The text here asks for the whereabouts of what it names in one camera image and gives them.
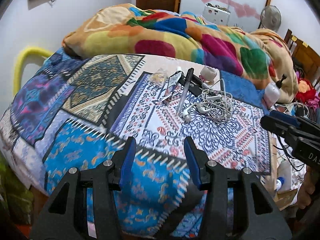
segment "clear plastic bag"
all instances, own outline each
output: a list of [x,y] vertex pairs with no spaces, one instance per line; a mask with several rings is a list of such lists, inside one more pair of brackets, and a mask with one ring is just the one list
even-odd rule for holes
[[168,75],[166,71],[162,68],[159,68],[156,73],[152,74],[150,77],[150,81],[156,83],[159,87],[163,87]]

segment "small packet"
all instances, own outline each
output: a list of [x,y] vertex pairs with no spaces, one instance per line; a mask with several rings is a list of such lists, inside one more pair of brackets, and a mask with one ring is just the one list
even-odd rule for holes
[[172,95],[172,93],[174,92],[174,89],[176,88],[178,80],[181,78],[181,75],[182,75],[182,72],[179,71],[178,73],[173,74],[169,78],[167,89],[165,90],[161,101],[166,100],[167,98],[169,98]]
[[163,87],[168,75],[166,71],[162,68],[159,68],[156,73],[150,76],[150,81],[156,83],[159,87]]

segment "colorful blanket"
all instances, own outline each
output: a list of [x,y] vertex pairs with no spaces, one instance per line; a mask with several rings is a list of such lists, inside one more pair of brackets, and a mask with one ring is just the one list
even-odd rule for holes
[[264,29],[249,34],[236,27],[207,24],[192,13],[179,17],[142,11],[132,4],[112,6],[67,35],[62,45],[68,54],[84,59],[143,53],[188,60],[246,78],[257,89],[286,74],[283,103],[291,102],[298,91],[289,50],[276,33]]
[[[206,194],[193,185],[183,151],[192,136],[197,147],[227,168],[250,167],[270,174],[268,132],[260,126],[263,90],[245,79],[217,70],[233,94],[235,113],[215,124],[196,111],[185,124],[174,114],[183,87],[160,104],[165,87],[149,82],[150,73],[177,66],[199,74],[193,62],[154,55],[100,55],[90,60],[67,56],[60,49],[17,93],[0,121],[0,150],[18,178],[51,194],[71,167],[91,169],[122,149],[128,135],[137,141],[129,185],[115,193],[123,231],[167,239],[195,237]],[[220,83],[215,87],[220,90]],[[188,93],[184,108],[198,102]],[[92,190],[87,194],[93,222]],[[228,224],[232,228],[232,190]]]

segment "patchwork tablecloth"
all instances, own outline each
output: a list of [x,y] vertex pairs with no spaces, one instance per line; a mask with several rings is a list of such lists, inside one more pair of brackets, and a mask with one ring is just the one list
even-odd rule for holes
[[[168,75],[180,66],[199,75],[202,65],[152,55],[101,55],[79,60],[57,51],[17,93],[0,121],[1,151],[19,179],[50,194],[71,167],[96,167],[135,136],[137,153],[129,186],[115,193],[119,220],[126,233],[145,237],[197,236],[206,194],[193,185],[182,141],[225,167],[245,166],[270,173],[268,133],[260,127],[263,91],[232,74],[218,71],[236,109],[225,124],[196,111],[185,124],[175,117],[182,87],[160,103],[164,88],[150,83],[159,68]],[[184,107],[199,98],[188,94]],[[232,190],[228,218],[232,219]],[[94,221],[92,192],[87,194]]]

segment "human hand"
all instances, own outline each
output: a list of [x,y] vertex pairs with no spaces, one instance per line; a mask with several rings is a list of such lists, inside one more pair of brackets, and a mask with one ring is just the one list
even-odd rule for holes
[[298,207],[300,209],[305,209],[306,206],[311,204],[310,195],[314,193],[316,187],[311,179],[312,169],[307,166],[307,172],[304,175],[303,183],[298,192]]

